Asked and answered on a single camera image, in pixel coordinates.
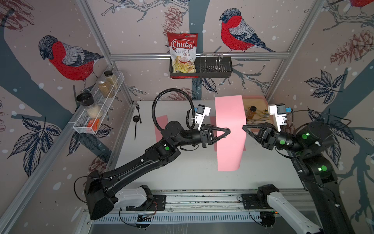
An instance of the pink paper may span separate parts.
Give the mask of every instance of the pink paper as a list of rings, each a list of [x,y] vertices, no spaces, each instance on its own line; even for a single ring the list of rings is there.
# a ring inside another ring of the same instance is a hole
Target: pink paper
[[[163,115],[163,116],[157,117],[156,120],[157,120],[157,123],[159,123],[160,127],[162,129],[165,129],[166,124],[168,124],[168,116],[167,115]],[[162,139],[162,134],[156,128],[156,126],[154,127],[154,132],[156,134],[156,142],[158,142],[159,140]]]
[[[235,171],[239,169],[242,159],[246,124],[242,96],[215,98],[217,127],[229,128],[231,133],[217,142],[218,171]]]
[[[210,121],[211,121],[211,125],[217,126],[215,116],[210,116]],[[217,131],[213,131],[213,135],[216,137],[217,136]],[[217,152],[217,143],[214,143],[214,152]]]

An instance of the small jar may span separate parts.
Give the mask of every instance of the small jar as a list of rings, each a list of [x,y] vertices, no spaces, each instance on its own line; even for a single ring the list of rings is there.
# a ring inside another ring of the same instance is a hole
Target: small jar
[[[255,106],[251,106],[251,108],[248,110],[247,121],[253,118],[253,116],[256,114],[256,110],[257,108]]]
[[[87,115],[91,119],[99,119],[104,114],[101,107],[95,103],[92,94],[89,92],[79,94],[77,101],[85,107]]]
[[[107,81],[107,79],[104,77],[100,78],[98,81],[99,89],[102,93],[102,95],[106,98],[112,98],[114,96],[114,92],[112,90],[112,85]]]
[[[104,75],[105,75],[107,81],[108,81],[111,85],[113,85],[115,89],[118,89],[119,84],[118,84],[118,82],[117,82],[117,77],[116,77],[116,75],[114,75],[112,71],[105,71],[105,72],[104,72]]]

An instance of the chip bag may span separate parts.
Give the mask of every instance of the chip bag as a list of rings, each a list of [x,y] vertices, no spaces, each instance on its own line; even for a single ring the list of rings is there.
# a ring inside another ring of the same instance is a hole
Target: chip bag
[[[167,33],[173,73],[193,73],[195,69],[197,33]]]

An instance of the bullfinch illustration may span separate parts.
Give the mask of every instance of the bullfinch illustration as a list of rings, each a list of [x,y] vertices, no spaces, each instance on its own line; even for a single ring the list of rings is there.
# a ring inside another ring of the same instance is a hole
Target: bullfinch illustration
[[[275,52],[266,47],[255,30],[247,25],[238,9],[225,10],[220,20],[222,20],[221,38],[223,43],[230,48],[230,51],[240,50],[245,52],[248,48],[263,48],[269,52]]]
[[[362,14],[364,14],[364,12],[362,12],[362,8],[369,3],[372,3],[374,0],[337,0],[335,2],[332,2],[331,5],[334,5],[334,4],[339,3],[341,1],[349,2],[348,5],[344,8],[344,11],[347,9],[346,12],[344,13],[345,15],[352,8],[352,6],[359,7],[360,11],[361,11],[361,13],[359,15],[362,15]]]
[[[43,59],[50,63],[66,78],[83,80],[93,73],[95,63],[104,58],[97,53],[89,52],[79,46],[70,46],[53,36],[45,36],[39,41],[39,51]]]

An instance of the wallpaper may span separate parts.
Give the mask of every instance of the wallpaper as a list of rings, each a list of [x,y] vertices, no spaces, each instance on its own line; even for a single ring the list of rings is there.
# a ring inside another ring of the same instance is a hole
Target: wallpaper
[[[335,145],[324,152],[356,233],[374,233],[374,3],[327,0],[271,103],[295,113],[294,126],[324,121]],[[318,114],[330,113],[346,120]]]
[[[75,97],[107,64],[74,1],[0,0],[0,20],[0,184],[11,188],[1,196],[2,215],[58,140],[78,107]],[[115,125],[102,126],[104,136],[109,129]],[[99,144],[109,151],[101,140],[82,140],[90,149],[73,148],[69,159],[93,160]]]
[[[287,51],[311,1],[96,0],[90,8],[112,54],[167,53],[166,32],[198,33],[197,52]],[[282,60],[233,60],[230,79],[168,79],[168,61],[117,62],[126,83],[153,100],[167,87],[190,90],[195,100],[264,95]]]

